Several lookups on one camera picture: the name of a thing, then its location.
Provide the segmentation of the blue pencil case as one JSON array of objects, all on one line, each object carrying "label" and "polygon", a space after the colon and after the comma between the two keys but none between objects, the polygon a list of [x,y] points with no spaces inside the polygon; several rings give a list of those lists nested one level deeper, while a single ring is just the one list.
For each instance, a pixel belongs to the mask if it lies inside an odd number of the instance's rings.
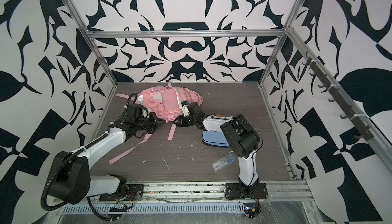
[{"label": "blue pencil case", "polygon": [[221,132],[203,131],[202,142],[209,146],[230,147],[227,139]]}]

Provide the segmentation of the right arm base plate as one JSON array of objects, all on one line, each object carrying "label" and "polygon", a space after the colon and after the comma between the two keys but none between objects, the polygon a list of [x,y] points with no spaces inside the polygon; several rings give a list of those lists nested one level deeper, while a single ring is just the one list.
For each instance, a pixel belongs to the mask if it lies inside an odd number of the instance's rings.
[{"label": "right arm base plate", "polygon": [[225,198],[228,200],[235,199],[267,199],[268,191],[265,183],[256,182],[250,187],[240,183],[226,183]]}]

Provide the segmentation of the pink student backpack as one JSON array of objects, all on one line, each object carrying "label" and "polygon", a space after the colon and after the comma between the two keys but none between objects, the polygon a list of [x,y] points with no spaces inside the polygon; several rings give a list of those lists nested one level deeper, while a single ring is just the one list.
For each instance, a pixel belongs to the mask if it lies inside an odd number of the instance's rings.
[{"label": "pink student backpack", "polygon": [[[147,112],[143,112],[145,116],[149,115],[150,113],[156,113],[157,117],[165,119],[166,123],[173,122],[178,116],[183,115],[180,105],[181,102],[197,102],[199,105],[203,102],[203,97],[197,92],[188,88],[172,87],[171,84],[168,84],[166,87],[158,86],[148,88],[141,91],[139,94],[117,94],[116,96],[127,99],[125,108],[127,105],[132,103],[140,104],[148,109]],[[125,138],[125,133],[122,130],[114,127],[115,122],[111,123],[107,133],[109,138],[115,139],[115,143],[119,145],[127,141],[129,138]],[[139,142],[139,144],[142,144],[145,143],[154,133],[147,134],[144,131],[139,131],[133,137],[139,139],[141,138],[142,141]]]}]

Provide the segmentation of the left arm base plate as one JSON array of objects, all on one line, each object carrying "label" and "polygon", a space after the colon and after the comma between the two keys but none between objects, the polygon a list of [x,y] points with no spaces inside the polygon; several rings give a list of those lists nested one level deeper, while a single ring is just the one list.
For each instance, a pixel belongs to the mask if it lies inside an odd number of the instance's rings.
[{"label": "left arm base plate", "polygon": [[115,201],[116,199],[124,201],[137,200],[143,196],[144,184],[120,184],[114,193],[100,195],[101,202]]}]

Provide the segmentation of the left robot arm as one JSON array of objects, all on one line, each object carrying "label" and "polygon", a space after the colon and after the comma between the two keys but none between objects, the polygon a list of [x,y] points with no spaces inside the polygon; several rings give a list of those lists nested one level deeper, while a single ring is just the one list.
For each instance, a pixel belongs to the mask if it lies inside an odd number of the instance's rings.
[{"label": "left robot arm", "polygon": [[151,135],[165,123],[140,104],[129,104],[118,120],[112,122],[99,138],[71,152],[62,151],[53,160],[41,195],[41,207],[55,210],[66,204],[101,194],[124,195],[126,179],[117,175],[92,177],[91,168],[115,147],[138,132]]}]

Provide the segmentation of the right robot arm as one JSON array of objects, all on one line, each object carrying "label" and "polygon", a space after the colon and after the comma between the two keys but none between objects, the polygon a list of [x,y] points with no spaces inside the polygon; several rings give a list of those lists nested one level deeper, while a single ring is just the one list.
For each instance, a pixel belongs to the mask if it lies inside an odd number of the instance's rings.
[{"label": "right robot arm", "polygon": [[183,115],[174,120],[180,128],[195,126],[203,132],[222,135],[226,144],[239,159],[239,183],[244,191],[252,192],[259,184],[256,155],[261,137],[242,114],[219,117],[204,113],[196,102],[182,102]]}]

